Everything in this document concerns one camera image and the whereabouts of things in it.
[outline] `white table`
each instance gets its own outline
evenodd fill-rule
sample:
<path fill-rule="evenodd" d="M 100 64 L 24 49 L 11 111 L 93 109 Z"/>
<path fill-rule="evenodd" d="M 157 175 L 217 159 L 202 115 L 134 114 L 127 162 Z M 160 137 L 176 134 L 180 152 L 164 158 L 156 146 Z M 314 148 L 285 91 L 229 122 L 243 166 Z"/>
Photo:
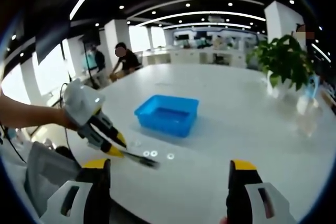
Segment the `white table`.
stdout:
<path fill-rule="evenodd" d="M 296 129 L 295 106 L 268 97 L 261 76 L 225 66 L 163 64 L 103 89 L 103 111 L 123 133 L 129 150 L 155 150 L 162 162 L 159 170 L 151 170 L 113 158 L 111 197 L 152 224 L 218 223 L 226 215 L 229 161 L 240 158 L 255 164 L 261 178 L 289 200 L 293 216 L 302 219 L 332 168 L 335 116 L 323 110 L 319 126 L 306 137 Z M 199 99 L 189 137 L 140 128 L 134 110 L 154 94 Z M 104 157 L 75 132 L 69 132 L 69 144 L 80 164 Z M 168 154 L 174 159 L 167 159 Z"/>

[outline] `blue plastic container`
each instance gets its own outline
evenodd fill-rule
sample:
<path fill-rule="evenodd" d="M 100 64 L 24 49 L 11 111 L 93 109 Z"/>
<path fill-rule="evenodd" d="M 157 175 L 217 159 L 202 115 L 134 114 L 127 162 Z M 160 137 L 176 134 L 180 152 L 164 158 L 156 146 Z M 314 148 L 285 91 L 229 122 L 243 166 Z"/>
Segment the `blue plastic container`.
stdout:
<path fill-rule="evenodd" d="M 186 137 L 197 117 L 198 100 L 154 95 L 134 114 L 142 127 L 163 133 Z"/>

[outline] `window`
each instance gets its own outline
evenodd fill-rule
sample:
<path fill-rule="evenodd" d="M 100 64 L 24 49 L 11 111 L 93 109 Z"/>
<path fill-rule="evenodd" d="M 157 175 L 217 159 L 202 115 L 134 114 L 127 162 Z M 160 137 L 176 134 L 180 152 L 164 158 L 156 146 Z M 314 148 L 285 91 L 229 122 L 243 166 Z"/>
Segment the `window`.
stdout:
<path fill-rule="evenodd" d="M 75 77 L 76 72 L 75 72 L 74 64 L 72 63 L 68 40 L 67 39 L 63 40 L 62 44 L 63 44 L 63 50 L 64 50 L 64 56 L 65 56 L 65 62 L 66 62 L 67 69 L 69 71 L 70 76 Z"/>
<path fill-rule="evenodd" d="M 21 65 L 17 65 L 1 82 L 4 94 L 18 102 L 30 104 L 25 83 L 23 82 Z"/>
<path fill-rule="evenodd" d="M 33 53 L 33 67 L 36 82 L 41 95 L 52 91 L 57 92 L 64 82 L 69 82 L 67 64 L 70 66 L 70 75 L 75 76 L 74 66 L 70 57 L 70 50 L 67 41 L 63 41 L 66 60 L 63 60 L 61 46 L 57 45 L 47 57 L 40 63 L 37 62 L 36 52 Z"/>
<path fill-rule="evenodd" d="M 167 45 L 166 38 L 164 37 L 164 30 L 161 27 L 151 27 L 153 47 L 157 48 L 159 46 L 165 47 Z"/>
<path fill-rule="evenodd" d="M 133 52 L 145 51 L 151 48 L 146 27 L 129 26 L 129 33 Z"/>

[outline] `human hand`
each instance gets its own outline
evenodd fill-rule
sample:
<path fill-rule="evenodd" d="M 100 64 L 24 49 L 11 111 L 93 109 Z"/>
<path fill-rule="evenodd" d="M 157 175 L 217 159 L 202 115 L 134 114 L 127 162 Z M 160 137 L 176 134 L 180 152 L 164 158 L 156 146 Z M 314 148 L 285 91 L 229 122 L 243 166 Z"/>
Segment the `human hand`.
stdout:
<path fill-rule="evenodd" d="M 219 224 L 228 224 L 228 222 L 227 222 L 227 218 L 226 218 L 226 217 L 223 217 L 223 218 L 221 219 L 221 221 L 219 222 Z"/>
<path fill-rule="evenodd" d="M 65 109 L 60 109 L 57 116 L 57 124 L 67 129 L 77 131 L 78 127 L 70 120 Z"/>

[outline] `potted plant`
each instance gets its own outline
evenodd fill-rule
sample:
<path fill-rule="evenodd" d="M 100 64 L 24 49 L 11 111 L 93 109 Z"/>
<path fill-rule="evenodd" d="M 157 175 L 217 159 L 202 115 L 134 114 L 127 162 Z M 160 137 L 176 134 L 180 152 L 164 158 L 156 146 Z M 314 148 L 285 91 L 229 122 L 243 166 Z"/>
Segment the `potted plant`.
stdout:
<path fill-rule="evenodd" d="M 307 53 L 290 35 L 275 38 L 270 43 L 261 41 L 246 56 L 247 63 L 252 57 L 257 58 L 262 71 L 267 75 L 267 92 L 275 98 L 283 98 L 293 84 L 298 91 L 303 84 L 307 84 L 309 76 L 313 74 Z"/>

